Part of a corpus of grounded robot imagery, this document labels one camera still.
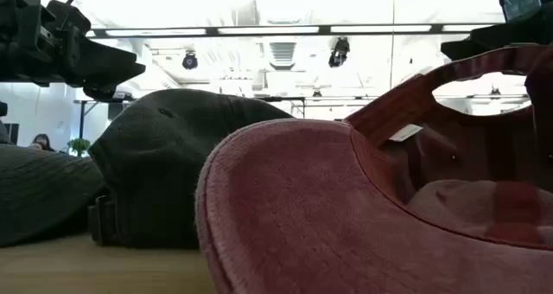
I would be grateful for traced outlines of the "dark grey cap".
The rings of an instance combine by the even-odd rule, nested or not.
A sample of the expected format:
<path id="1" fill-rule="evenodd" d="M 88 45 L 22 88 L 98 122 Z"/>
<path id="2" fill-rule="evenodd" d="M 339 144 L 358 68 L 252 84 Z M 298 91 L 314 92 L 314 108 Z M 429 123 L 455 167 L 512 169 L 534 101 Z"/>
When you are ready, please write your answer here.
<path id="1" fill-rule="evenodd" d="M 0 144 L 0 247 L 85 232 L 102 190 L 88 157 Z"/>
<path id="2" fill-rule="evenodd" d="M 289 114 L 262 100 L 194 89 L 147 94 L 88 150 L 105 194 L 89 208 L 101 246 L 195 249 L 195 189 L 213 149 L 236 130 Z"/>

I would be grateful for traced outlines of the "black ceiling light rail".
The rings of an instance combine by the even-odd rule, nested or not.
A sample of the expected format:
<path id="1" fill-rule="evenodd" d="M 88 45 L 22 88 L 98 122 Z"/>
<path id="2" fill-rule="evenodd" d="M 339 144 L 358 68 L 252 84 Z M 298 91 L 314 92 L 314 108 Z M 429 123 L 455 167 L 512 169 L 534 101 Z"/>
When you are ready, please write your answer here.
<path id="1" fill-rule="evenodd" d="M 397 24 L 277 24 L 256 26 L 210 26 L 188 28 L 115 29 L 96 28 L 86 33 L 91 39 L 161 39 L 195 37 L 261 36 L 347 36 L 347 35 L 465 35 L 474 29 L 490 27 L 489 22 L 397 23 Z"/>

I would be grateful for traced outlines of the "black monitor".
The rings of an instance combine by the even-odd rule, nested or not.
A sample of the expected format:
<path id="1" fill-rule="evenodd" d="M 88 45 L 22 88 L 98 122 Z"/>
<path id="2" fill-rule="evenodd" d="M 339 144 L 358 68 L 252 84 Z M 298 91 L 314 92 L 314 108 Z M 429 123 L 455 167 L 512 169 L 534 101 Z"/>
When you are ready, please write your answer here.
<path id="1" fill-rule="evenodd" d="M 20 125 L 17 123 L 8 123 L 5 124 L 4 127 L 6 128 L 9 141 L 13 144 L 17 144 Z"/>

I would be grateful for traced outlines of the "ceiling air vent grille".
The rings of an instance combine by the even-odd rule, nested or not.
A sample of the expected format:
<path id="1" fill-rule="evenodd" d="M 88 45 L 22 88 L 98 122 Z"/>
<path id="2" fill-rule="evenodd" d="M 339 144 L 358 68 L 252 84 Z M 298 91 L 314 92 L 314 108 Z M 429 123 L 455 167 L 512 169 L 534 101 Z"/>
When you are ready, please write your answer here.
<path id="1" fill-rule="evenodd" d="M 291 70 L 296 64 L 294 55 L 296 51 L 295 42 L 270 42 L 271 59 L 270 65 L 275 70 Z"/>

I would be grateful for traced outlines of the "green background plant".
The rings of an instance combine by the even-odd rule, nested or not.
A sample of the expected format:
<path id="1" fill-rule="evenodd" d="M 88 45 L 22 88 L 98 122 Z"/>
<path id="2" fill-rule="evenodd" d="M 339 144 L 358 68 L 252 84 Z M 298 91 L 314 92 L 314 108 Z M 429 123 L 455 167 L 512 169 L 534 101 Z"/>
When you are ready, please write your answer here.
<path id="1" fill-rule="evenodd" d="M 68 149 L 74 151 L 78 157 L 81 157 L 91 146 L 91 142 L 84 138 L 74 138 L 68 143 Z"/>

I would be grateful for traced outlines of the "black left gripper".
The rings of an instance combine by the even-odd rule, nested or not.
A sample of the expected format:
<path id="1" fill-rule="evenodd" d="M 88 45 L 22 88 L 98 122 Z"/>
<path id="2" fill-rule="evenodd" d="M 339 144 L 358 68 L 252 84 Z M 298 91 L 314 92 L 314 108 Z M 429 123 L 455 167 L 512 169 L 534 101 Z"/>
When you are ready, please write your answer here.
<path id="1" fill-rule="evenodd" d="M 86 38 L 91 23 L 73 1 L 0 0 L 0 81 L 65 82 L 99 102 L 133 101 L 115 88 L 145 66 L 132 52 Z"/>

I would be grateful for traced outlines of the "person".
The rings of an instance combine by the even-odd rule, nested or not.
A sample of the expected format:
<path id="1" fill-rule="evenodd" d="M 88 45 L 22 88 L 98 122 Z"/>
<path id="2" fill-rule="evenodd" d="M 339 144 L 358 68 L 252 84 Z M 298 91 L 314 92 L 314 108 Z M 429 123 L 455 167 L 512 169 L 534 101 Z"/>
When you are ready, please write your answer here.
<path id="1" fill-rule="evenodd" d="M 37 134 L 29 146 L 40 150 L 54 152 L 54 149 L 51 147 L 48 135 L 44 133 Z"/>

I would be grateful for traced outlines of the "maroon corduroy cap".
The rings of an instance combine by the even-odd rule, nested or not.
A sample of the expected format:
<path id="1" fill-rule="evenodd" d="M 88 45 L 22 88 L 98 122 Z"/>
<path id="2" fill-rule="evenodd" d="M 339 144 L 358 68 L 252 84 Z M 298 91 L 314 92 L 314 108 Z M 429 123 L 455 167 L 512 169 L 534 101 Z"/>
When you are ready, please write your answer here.
<path id="1" fill-rule="evenodd" d="M 235 131 L 196 222 L 219 294 L 553 294 L 553 46 Z"/>

